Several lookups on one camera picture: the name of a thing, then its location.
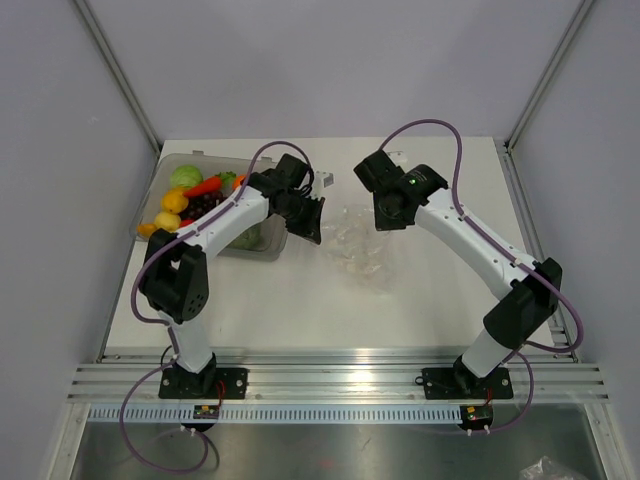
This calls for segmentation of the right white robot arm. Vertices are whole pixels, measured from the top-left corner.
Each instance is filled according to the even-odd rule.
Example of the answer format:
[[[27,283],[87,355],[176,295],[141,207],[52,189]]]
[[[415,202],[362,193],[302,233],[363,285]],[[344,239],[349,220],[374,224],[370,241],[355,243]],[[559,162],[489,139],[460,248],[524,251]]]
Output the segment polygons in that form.
[[[354,173],[373,196],[375,227],[403,230],[416,225],[435,235],[485,282],[498,303],[483,318],[483,329],[452,367],[454,386],[476,396],[490,375],[519,350],[555,313],[562,269],[549,258],[538,262],[502,239],[491,245],[454,206],[447,181],[426,165],[404,171],[378,150],[356,165]]]

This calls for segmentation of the yellow lemon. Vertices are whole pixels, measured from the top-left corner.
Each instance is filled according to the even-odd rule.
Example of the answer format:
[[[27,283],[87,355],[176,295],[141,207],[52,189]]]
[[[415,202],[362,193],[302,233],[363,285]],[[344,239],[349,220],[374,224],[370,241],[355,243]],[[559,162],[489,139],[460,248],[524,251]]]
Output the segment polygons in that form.
[[[168,191],[161,200],[161,207],[164,212],[170,214],[180,214],[189,204],[188,198],[182,189],[172,189]]]
[[[158,229],[164,229],[168,232],[174,232],[180,228],[182,222],[181,217],[178,214],[162,211],[159,212],[154,218],[154,225]]]

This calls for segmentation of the green cabbage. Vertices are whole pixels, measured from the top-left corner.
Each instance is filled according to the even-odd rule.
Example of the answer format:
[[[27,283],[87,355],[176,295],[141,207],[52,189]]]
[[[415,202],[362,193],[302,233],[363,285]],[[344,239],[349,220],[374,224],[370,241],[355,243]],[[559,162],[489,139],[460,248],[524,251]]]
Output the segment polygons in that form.
[[[194,165],[181,165],[170,175],[169,182],[171,188],[191,189],[204,181],[204,177],[199,168]]]

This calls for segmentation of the clear plastic food tray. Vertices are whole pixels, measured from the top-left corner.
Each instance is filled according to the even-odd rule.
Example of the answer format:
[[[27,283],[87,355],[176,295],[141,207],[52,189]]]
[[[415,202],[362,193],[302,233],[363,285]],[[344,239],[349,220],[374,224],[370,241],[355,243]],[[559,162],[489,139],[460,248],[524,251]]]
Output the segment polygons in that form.
[[[171,190],[169,178],[171,173],[181,165],[194,165],[200,169],[205,179],[222,172],[233,172],[242,175],[247,172],[251,162],[248,159],[231,157],[207,156],[202,154],[171,154],[162,158],[157,166],[145,199],[137,212],[137,226],[139,224],[153,223],[155,216],[162,212],[161,200]],[[234,196],[232,184],[221,191],[226,198]],[[193,236],[187,241],[200,245],[207,249],[207,258],[212,259],[215,254],[227,257],[245,258],[260,261],[273,261],[280,256],[284,249],[288,233],[285,229],[285,221],[276,214],[270,214],[261,219],[259,215],[266,210],[266,204],[259,201],[259,193],[245,191],[242,204],[231,206],[231,209],[222,217],[213,221],[202,230],[196,226],[187,225],[179,230],[179,236],[192,231]],[[193,220],[200,225],[215,214],[224,210],[227,200],[211,210],[198,220]],[[229,244],[245,230],[256,224],[262,224],[262,236],[265,249],[262,251],[236,250],[229,248]],[[135,231],[137,241],[144,244],[148,238],[143,238]]]

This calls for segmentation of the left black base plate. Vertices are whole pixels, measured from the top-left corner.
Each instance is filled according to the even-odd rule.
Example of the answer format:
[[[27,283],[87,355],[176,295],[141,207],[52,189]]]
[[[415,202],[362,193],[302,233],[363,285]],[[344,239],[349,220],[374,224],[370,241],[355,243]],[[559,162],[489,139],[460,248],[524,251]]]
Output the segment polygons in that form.
[[[159,393],[160,399],[243,400],[246,397],[249,371],[244,368],[222,368],[190,373],[181,367],[163,371]]]

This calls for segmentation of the clear zip top bag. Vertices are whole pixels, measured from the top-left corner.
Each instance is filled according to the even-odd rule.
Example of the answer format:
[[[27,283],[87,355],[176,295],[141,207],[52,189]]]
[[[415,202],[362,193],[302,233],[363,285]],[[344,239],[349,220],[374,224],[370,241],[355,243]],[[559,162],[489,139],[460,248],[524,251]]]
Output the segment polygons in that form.
[[[389,293],[395,277],[391,233],[379,231],[372,207],[350,204],[321,222],[324,255],[360,287]]]

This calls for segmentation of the aluminium rail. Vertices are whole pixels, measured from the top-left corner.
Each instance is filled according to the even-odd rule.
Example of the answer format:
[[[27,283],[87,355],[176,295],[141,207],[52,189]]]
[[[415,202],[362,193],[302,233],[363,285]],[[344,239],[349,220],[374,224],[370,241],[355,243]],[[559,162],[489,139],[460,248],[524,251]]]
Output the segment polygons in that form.
[[[109,349],[97,363],[77,367],[67,396],[79,403],[115,402],[144,374],[134,399],[157,398],[160,376],[158,349]],[[414,380],[426,367],[446,367],[453,353],[436,355],[425,349],[337,349],[316,351],[243,350],[220,348],[223,367],[248,371],[246,403],[263,404],[411,404],[425,400]],[[527,372],[534,372],[537,404],[606,404],[609,391],[600,368],[572,357],[529,353],[508,364],[515,402],[527,396]]]

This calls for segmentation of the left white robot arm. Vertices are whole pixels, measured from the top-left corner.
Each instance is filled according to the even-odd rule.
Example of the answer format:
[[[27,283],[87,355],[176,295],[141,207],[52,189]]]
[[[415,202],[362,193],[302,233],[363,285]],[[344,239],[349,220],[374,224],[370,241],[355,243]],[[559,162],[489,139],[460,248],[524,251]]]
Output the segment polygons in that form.
[[[314,180],[306,158],[285,154],[271,169],[249,171],[227,200],[179,233],[159,229],[152,234],[131,308],[140,315],[136,300],[142,294],[160,314],[150,321],[167,327],[174,353],[162,368],[165,386],[184,388],[195,398],[216,387],[217,360],[202,319],[209,298],[209,259],[272,215],[284,219],[288,233],[321,243],[325,199],[311,195]]]

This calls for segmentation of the purple grape bunch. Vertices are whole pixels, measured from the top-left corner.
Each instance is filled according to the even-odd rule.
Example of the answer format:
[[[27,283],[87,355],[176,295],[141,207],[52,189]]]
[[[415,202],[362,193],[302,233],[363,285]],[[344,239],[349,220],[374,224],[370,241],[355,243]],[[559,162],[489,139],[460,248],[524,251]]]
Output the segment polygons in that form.
[[[182,220],[198,220],[225,200],[226,196],[220,191],[189,198],[187,208],[179,216]]]

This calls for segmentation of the small orange fruit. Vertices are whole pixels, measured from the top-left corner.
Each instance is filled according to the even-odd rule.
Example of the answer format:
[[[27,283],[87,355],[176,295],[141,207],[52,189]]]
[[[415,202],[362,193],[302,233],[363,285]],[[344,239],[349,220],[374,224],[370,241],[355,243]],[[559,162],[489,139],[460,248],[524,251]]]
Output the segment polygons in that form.
[[[136,232],[143,238],[150,238],[158,227],[154,223],[139,224],[136,228]]]

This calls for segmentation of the crumpled plastic wrap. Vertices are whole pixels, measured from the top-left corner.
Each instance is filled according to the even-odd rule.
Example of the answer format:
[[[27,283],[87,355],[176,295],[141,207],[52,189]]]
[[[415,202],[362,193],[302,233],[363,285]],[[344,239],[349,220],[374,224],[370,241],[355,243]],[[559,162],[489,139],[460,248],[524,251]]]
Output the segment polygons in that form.
[[[543,456],[519,472],[519,480],[581,480],[584,476],[565,465]]]

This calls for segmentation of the orange carrot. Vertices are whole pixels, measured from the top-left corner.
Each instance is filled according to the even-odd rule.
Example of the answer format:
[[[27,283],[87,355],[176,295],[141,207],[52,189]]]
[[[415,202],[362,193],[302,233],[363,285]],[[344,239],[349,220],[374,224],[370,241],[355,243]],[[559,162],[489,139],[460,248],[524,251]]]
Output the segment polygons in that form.
[[[205,194],[211,194],[223,191],[229,184],[235,181],[236,174],[233,172],[222,172],[202,181],[200,184],[187,189],[183,192],[186,198],[199,197]]]

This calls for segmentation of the green netted melon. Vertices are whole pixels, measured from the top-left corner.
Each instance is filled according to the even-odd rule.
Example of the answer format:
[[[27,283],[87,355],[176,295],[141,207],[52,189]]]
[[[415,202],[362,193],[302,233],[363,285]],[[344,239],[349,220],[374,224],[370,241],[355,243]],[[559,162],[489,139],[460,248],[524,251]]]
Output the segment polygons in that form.
[[[229,248],[247,251],[262,251],[265,249],[265,242],[262,236],[262,224],[256,224],[245,230],[236,237]]]

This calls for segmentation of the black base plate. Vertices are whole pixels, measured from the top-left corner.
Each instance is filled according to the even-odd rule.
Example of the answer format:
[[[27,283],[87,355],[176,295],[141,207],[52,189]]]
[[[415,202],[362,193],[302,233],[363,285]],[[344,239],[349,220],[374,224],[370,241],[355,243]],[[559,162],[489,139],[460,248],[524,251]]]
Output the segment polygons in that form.
[[[514,397],[509,371],[501,367],[484,378],[453,367],[424,368],[414,383],[423,388],[427,400],[509,400]]]
[[[159,393],[160,399],[243,400],[246,397],[249,371],[244,368],[222,368],[190,373],[181,367],[163,371]]]

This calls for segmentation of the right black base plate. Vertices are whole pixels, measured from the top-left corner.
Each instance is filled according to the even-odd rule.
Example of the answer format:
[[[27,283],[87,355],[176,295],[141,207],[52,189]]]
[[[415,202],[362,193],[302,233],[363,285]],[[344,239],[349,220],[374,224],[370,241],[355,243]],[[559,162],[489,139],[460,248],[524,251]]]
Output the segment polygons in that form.
[[[514,397],[509,371],[501,367],[484,378],[453,367],[424,368],[414,383],[423,388],[427,400],[509,400]]]

